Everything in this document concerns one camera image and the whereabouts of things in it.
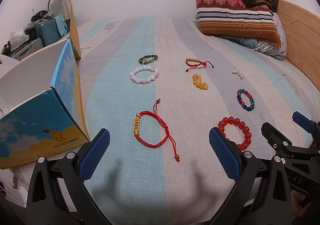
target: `red cord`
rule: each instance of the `red cord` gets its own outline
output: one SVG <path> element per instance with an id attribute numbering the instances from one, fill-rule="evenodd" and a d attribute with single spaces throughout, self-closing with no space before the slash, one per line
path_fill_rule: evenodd
<path id="1" fill-rule="evenodd" d="M 202 62 L 202 61 L 199 61 L 198 64 L 195 64 L 195 65 L 191 65 L 190 63 L 188 63 L 188 59 L 186 59 L 186 64 L 191 67 L 189 69 L 186 69 L 186 72 L 188 72 L 189 70 L 192 70 L 192 69 L 195 69 L 196 67 L 200 66 L 200 65 L 203 65 L 203 66 L 207 66 L 207 62 L 211 64 L 211 66 L 214 68 L 214 66 L 212 65 L 212 63 L 210 61 L 205 61 L 205 62 Z"/>
<path id="2" fill-rule="evenodd" d="M 173 146 L 173 150 L 174 150 L 174 157 L 176 159 L 177 162 L 180 162 L 180 157 L 179 155 L 177 155 L 177 145 L 176 145 L 176 142 L 175 140 L 173 139 L 172 136 L 170 136 L 170 133 L 169 133 L 169 128 L 167 126 L 167 124 L 162 120 L 161 117 L 158 116 L 157 114 L 157 104 L 160 103 L 160 99 L 157 99 L 156 103 L 153 105 L 153 112 L 150 112 L 150 111 L 141 111 L 140 112 L 140 115 L 143 116 L 143 115 L 149 115 L 151 117 L 154 117 L 156 118 L 160 124 L 164 127 L 164 130 L 165 130 L 165 133 L 166 133 L 166 136 L 165 138 L 160 141 L 158 144 L 156 145 L 152 145 L 152 144 L 149 144 L 147 143 L 146 141 L 144 141 L 141 137 L 139 137 L 138 135 L 136 135 L 136 138 L 141 142 L 143 143 L 144 145 L 150 147 L 150 148 L 157 148 L 159 146 L 161 146 L 165 141 L 167 141 L 167 139 L 170 139 L 171 140 L 171 143 L 172 143 L 172 146 Z"/>

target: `gray suitcase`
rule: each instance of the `gray suitcase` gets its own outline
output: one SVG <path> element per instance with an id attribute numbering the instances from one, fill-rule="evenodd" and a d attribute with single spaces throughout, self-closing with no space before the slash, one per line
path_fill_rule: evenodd
<path id="1" fill-rule="evenodd" d="M 34 41 L 26 43 L 22 47 L 19 47 L 19 49 L 15 50 L 10 57 L 18 61 L 21 61 L 25 57 L 29 56 L 30 54 L 42 48 L 43 48 L 42 41 L 40 38 L 38 38 L 38 39 L 35 39 Z"/>

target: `bed sheet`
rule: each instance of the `bed sheet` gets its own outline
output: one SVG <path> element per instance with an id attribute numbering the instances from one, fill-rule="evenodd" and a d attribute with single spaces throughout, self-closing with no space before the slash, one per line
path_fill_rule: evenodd
<path id="1" fill-rule="evenodd" d="M 111 136 L 85 186 L 114 225 L 187 225 L 209 220 L 234 185 L 208 139 L 210 129 L 223 117 L 238 117 L 249 126 L 248 150 L 259 158 L 271 159 L 275 153 L 261 135 L 265 122 L 295 146 L 308 147 L 312 142 L 311 135 L 292 122 L 295 111 L 319 120 L 320 93 L 311 81 L 287 61 L 205 36 L 197 25 L 191 19 L 142 18 L 91 21 L 78 27 L 82 53 L 78 67 L 89 136 L 93 139 L 101 128 Z M 129 79 L 129 73 L 147 54 L 159 56 L 151 64 L 158 68 L 159 77 L 139 85 Z M 214 68 L 185 72 L 186 58 L 209 60 Z M 233 70 L 242 72 L 244 79 L 233 75 Z M 193 85 L 195 73 L 208 90 Z M 150 72 L 138 75 L 147 77 Z M 240 88 L 252 94 L 253 111 L 238 104 Z M 133 136 L 135 115 L 152 111 L 158 98 L 158 114 L 177 143 L 179 163 L 170 141 L 148 148 Z M 237 127 L 227 126 L 225 133 L 236 143 L 243 142 Z M 143 116 L 140 136 L 156 144 L 165 131 L 154 118 Z"/>

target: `pink and white bead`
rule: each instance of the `pink and white bead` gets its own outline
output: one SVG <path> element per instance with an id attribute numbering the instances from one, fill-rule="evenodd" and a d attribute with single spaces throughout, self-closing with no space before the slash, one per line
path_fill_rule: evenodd
<path id="1" fill-rule="evenodd" d="M 135 75 L 138 72 L 141 72 L 143 70 L 149 70 L 151 72 L 154 72 L 153 75 L 151 75 L 149 78 L 145 79 L 145 78 L 137 78 Z M 137 83 L 137 84 L 146 84 L 146 83 L 150 83 L 151 81 L 155 80 L 156 78 L 158 78 L 159 76 L 159 70 L 156 67 L 151 67 L 143 65 L 140 66 L 139 68 L 135 68 L 132 72 L 130 72 L 130 80 L 132 80 L 133 82 Z"/>

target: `silver screw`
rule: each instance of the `silver screw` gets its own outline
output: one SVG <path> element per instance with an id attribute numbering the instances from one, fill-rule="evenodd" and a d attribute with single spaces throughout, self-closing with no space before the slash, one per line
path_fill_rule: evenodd
<path id="1" fill-rule="evenodd" d="M 252 154 L 251 154 L 251 152 L 249 152 L 249 151 L 245 151 L 243 154 L 244 154 L 244 156 L 247 157 L 247 158 L 251 158 L 251 157 L 252 157 Z"/>
<path id="2" fill-rule="evenodd" d="M 279 156 L 275 156 L 275 161 L 279 163 L 281 162 L 281 158 Z"/>
<path id="3" fill-rule="evenodd" d="M 43 163 L 43 162 L 44 162 L 44 157 L 43 156 L 39 157 L 38 163 Z"/>
<path id="4" fill-rule="evenodd" d="M 72 159 L 75 155 L 76 155 L 76 154 L 75 154 L 74 152 L 69 152 L 69 153 L 67 154 L 67 158 L 68 158 L 68 159 Z"/>

